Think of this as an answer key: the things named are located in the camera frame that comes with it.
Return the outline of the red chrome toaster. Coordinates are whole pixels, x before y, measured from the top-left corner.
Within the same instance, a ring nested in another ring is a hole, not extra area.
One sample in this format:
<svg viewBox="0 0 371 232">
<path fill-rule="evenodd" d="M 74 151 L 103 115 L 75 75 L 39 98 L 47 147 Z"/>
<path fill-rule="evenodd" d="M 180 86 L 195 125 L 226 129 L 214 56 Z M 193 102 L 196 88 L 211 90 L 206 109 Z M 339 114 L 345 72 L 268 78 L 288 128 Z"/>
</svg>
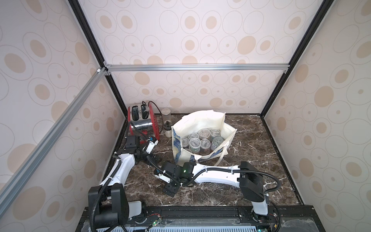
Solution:
<svg viewBox="0 0 371 232">
<path fill-rule="evenodd" d="M 141 144 L 145 143 L 146 137 L 153 136 L 159 140 L 159 125 L 151 101 L 131 105 L 128 108 L 128 124 L 129 133 L 138 135 Z"/>
</svg>

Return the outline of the left diagonal aluminium bar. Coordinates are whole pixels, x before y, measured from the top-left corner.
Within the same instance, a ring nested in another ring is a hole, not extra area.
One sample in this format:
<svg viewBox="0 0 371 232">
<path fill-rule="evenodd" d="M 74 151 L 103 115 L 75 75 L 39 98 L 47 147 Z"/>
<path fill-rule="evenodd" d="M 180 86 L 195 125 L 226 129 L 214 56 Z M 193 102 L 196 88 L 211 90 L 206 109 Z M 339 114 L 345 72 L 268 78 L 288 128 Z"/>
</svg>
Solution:
<svg viewBox="0 0 371 232">
<path fill-rule="evenodd" d="M 77 114 L 78 110 L 82 107 L 87 98 L 90 96 L 91 92 L 106 73 L 107 68 L 101 67 L 100 70 L 90 78 L 76 98 L 71 102 L 70 105 L 68 105 L 57 122 L 51 127 L 40 143 L 30 153 L 29 157 L 15 172 L 10 179 L 10 182 L 1 191 L 1 217 L 4 216 L 13 201 L 32 177 L 53 145 L 59 139 L 61 134 Z"/>
</svg>

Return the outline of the cream canvas tote bag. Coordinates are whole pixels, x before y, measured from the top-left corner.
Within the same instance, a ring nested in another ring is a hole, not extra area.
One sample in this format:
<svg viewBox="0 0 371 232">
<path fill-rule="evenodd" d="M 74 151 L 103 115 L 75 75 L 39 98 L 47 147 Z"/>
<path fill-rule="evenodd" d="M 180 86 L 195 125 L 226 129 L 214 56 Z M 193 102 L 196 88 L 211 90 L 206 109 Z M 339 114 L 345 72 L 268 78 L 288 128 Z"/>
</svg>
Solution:
<svg viewBox="0 0 371 232">
<path fill-rule="evenodd" d="M 237 130 L 225 122 L 226 114 L 197 111 L 182 117 L 172 127 L 174 162 L 202 163 L 217 159 L 218 166 L 228 154 Z"/>
</svg>

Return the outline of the horizontal aluminium frame bar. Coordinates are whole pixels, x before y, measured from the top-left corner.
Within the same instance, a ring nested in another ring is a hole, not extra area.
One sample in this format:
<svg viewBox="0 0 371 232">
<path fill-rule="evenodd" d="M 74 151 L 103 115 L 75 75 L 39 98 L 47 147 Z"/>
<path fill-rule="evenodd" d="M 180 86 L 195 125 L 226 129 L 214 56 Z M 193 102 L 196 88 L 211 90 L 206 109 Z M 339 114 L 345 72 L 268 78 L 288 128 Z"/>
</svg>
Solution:
<svg viewBox="0 0 371 232">
<path fill-rule="evenodd" d="M 250 70 L 288 70 L 287 63 L 253 64 L 164 64 L 164 65 L 108 65 L 110 72 L 145 72 L 145 71 L 250 71 Z"/>
</svg>

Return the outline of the seed jar in bag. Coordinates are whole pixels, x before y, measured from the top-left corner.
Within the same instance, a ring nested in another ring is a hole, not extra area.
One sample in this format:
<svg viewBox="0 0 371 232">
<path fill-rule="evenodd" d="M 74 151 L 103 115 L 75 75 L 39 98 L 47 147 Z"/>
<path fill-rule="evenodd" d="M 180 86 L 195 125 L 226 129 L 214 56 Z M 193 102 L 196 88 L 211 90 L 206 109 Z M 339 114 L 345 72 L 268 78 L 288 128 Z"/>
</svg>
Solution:
<svg viewBox="0 0 371 232">
<path fill-rule="evenodd" d="M 211 150 L 216 150 L 224 142 L 223 137 L 217 136 L 211 142 Z"/>
<path fill-rule="evenodd" d="M 192 138 L 189 141 L 189 149 L 193 154 L 199 154 L 201 149 L 201 140 L 199 138 Z"/>
<path fill-rule="evenodd" d="M 211 139 L 211 131 L 208 128 L 202 128 L 198 131 L 198 136 L 199 136 L 200 140 L 203 140 L 203 139 L 210 140 Z"/>
</svg>

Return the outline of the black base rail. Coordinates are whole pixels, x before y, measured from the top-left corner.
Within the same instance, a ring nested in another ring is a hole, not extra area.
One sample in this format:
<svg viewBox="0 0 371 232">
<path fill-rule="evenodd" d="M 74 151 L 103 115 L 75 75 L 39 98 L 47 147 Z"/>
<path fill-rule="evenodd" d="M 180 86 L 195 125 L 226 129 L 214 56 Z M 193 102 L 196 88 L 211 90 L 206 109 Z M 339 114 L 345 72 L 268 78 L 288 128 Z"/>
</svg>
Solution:
<svg viewBox="0 0 371 232">
<path fill-rule="evenodd" d="M 267 219 L 253 220 L 250 206 L 154 206 L 147 219 L 131 218 L 115 232 L 323 232 L 313 206 L 270 206 Z"/>
</svg>

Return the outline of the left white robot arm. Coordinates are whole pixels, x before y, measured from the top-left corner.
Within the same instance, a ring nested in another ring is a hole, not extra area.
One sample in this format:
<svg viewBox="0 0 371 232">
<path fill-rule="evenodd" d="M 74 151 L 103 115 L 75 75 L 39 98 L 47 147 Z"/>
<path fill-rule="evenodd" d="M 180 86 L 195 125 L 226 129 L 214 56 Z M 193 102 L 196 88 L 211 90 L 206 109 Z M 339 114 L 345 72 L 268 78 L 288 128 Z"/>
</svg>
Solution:
<svg viewBox="0 0 371 232">
<path fill-rule="evenodd" d="M 141 201 L 127 200 L 124 184 L 136 163 L 146 161 L 158 140 L 151 136 L 140 145 L 140 136 L 128 135 L 121 147 L 114 152 L 114 166 L 108 176 L 88 192 L 89 225 L 92 232 L 105 228 L 111 232 L 125 226 L 129 219 L 146 221 L 146 205 Z"/>
</svg>

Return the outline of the small bottle behind bag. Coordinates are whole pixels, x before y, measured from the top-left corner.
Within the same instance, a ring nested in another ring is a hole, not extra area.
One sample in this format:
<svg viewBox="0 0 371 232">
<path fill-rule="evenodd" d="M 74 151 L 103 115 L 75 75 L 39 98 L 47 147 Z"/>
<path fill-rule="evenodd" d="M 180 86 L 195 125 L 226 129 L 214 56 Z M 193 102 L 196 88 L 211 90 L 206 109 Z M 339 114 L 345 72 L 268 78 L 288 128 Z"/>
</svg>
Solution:
<svg viewBox="0 0 371 232">
<path fill-rule="evenodd" d="M 164 131 L 167 138 L 172 138 L 172 123 L 168 120 L 164 123 Z"/>
</svg>

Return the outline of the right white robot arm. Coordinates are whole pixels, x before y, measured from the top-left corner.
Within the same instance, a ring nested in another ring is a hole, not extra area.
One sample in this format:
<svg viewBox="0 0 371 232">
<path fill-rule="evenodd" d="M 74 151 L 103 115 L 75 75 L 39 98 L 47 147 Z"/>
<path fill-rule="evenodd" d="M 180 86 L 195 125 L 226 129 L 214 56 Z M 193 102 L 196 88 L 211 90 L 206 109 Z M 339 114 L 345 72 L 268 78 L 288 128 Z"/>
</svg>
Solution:
<svg viewBox="0 0 371 232">
<path fill-rule="evenodd" d="M 181 187 L 192 187 L 200 183 L 216 183 L 237 187 L 244 199 L 253 205 L 253 221 L 264 223 L 268 220 L 269 193 L 280 189 L 282 182 L 275 176 L 257 170 L 251 163 L 229 167 L 207 166 L 185 162 L 182 166 L 165 163 L 154 170 L 154 175 L 166 182 L 163 192 L 174 197 Z"/>
</svg>

